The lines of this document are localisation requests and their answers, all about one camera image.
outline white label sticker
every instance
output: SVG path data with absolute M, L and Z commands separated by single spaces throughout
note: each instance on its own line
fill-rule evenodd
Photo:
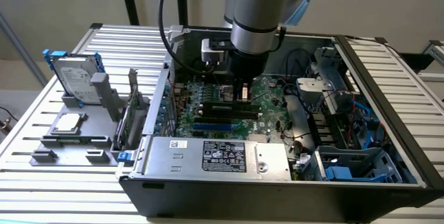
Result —
M 60 68 L 73 96 L 84 103 L 100 103 L 96 87 L 90 84 L 88 72 L 80 68 Z
M 185 149 L 188 145 L 186 140 L 170 140 L 169 141 L 169 148 L 181 148 Z

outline hard drive label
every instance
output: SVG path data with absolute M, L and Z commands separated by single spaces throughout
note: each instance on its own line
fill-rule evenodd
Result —
M 62 67 L 60 71 L 73 96 L 84 103 L 100 103 L 88 72 L 84 69 L 70 67 Z
M 202 142 L 201 168 L 212 172 L 246 172 L 242 142 Z

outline motherboard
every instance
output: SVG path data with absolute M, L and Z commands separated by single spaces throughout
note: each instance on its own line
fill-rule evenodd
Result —
M 206 102 L 232 101 L 232 86 L 210 84 L 193 77 L 174 85 L 177 106 L 176 137 L 254 140 L 282 143 L 280 127 L 288 123 L 282 87 L 277 79 L 260 76 L 250 85 L 252 107 L 258 109 L 256 119 L 212 118 L 201 116 Z

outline black cable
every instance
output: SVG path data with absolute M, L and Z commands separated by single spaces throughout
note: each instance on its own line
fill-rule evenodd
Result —
M 196 57 L 196 58 L 193 59 L 193 61 L 192 61 L 192 65 L 190 65 L 192 68 L 194 68 L 196 62 L 197 62 L 198 60 L 200 60 L 200 57 Z
M 253 102 L 256 99 L 258 99 L 261 96 L 264 96 L 268 93 L 269 93 L 269 91 L 260 93 L 258 96 L 256 96 L 250 101 Z
M 285 84 L 284 87 L 282 87 L 284 95 L 285 95 L 285 88 L 286 88 L 286 86 L 289 86 L 289 85 L 293 86 L 293 87 L 296 88 L 296 90 L 290 90 L 290 92 L 293 93 L 293 96 L 296 96 L 296 98 L 297 98 L 297 100 L 298 100 L 298 102 L 300 102 L 300 104 L 301 104 L 301 106 L 302 106 L 302 109 L 304 109 L 305 113 L 306 113 L 308 115 L 310 115 L 312 112 L 310 112 L 309 109 L 306 108 L 305 103 L 304 103 L 304 100 L 301 99 L 301 96 L 300 96 L 300 93 L 298 93 L 298 89 L 297 89 L 297 85 L 290 84 L 290 83 Z
M 288 135 L 285 135 L 285 131 L 281 129 L 281 134 L 284 137 L 289 138 L 289 139 L 293 139 L 293 137 L 289 137 Z
M 293 137 L 293 139 L 296 139 L 296 138 L 301 138 L 302 136 L 306 136 L 306 135 L 310 135 L 312 133 L 310 132 L 308 132 L 308 133 L 305 133 L 305 134 L 302 134 L 302 135 L 300 135 L 300 136 L 297 136 L 297 137 Z
M 161 41 L 165 45 L 166 51 L 172 57 L 172 59 L 180 64 L 181 67 L 184 67 L 190 73 L 193 73 L 194 75 L 208 75 L 212 74 L 216 67 L 212 65 L 209 70 L 205 72 L 200 72 L 197 70 L 194 70 L 193 68 L 190 68 L 180 59 L 177 59 L 176 54 L 173 52 L 172 47 L 169 46 L 168 40 L 166 40 L 166 36 L 165 36 L 165 30 L 164 30 L 164 0 L 158 0 L 158 16 L 157 16 L 157 23 L 158 23 L 158 32 L 160 32 L 160 38 Z
M 0 109 L 2 109 L 5 112 L 8 112 L 9 116 L 13 118 L 13 120 L 16 120 L 18 122 L 18 120 L 14 118 L 14 116 L 12 115 L 10 111 L 6 108 L 0 106 Z
M 285 78 L 288 77 L 288 60 L 289 60 L 292 53 L 296 51 L 304 52 L 308 55 L 308 58 L 310 58 L 310 53 L 302 48 L 296 48 L 285 54 L 285 58 L 284 58 L 285 59 Z
M 298 70 L 300 70 L 300 74 L 301 74 L 300 76 L 304 76 L 304 75 L 305 75 L 305 70 L 302 69 L 302 65 L 300 64 L 298 59 L 296 58 L 296 59 L 294 59 L 294 62 L 293 62 L 292 71 L 290 71 L 290 73 L 289 73 L 289 77 L 293 76 L 293 71 L 294 71 L 294 66 L 296 66 L 296 64 L 297 64 L 297 67 L 298 67 Z
M 286 33 L 286 27 L 280 27 L 277 47 L 269 52 L 277 51 L 278 48 L 281 47 L 285 38 L 285 33 Z
M 345 38 L 349 38 L 349 39 L 357 39 L 357 40 L 360 40 L 360 41 L 374 42 L 374 43 L 377 43 L 377 44 L 385 46 L 388 49 L 390 49 L 390 50 L 397 54 L 397 56 L 400 56 L 400 58 L 401 58 L 401 59 L 404 60 L 404 62 L 406 63 L 406 61 L 405 61 L 402 55 L 398 53 L 398 51 L 397 51 L 393 47 L 390 47 L 389 45 L 386 45 L 385 43 L 380 43 L 380 42 L 377 42 L 377 41 L 373 40 L 373 39 L 364 39 L 364 38 L 360 38 L 360 37 L 356 37 L 356 36 L 352 36 L 352 35 L 345 35 Z

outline white wall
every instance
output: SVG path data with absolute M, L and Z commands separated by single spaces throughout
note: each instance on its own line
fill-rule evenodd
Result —
M 140 22 L 157 25 L 158 0 L 136 0 Z M 176 0 L 165 0 L 164 23 L 177 24 Z M 124 0 L 0 0 L 0 10 L 30 55 L 72 50 L 92 22 L 128 24 Z M 189 24 L 221 26 L 224 0 L 189 0 Z M 401 51 L 444 39 L 441 0 L 312 0 L 292 31 L 382 36 Z M 18 58 L 0 36 L 0 58 Z

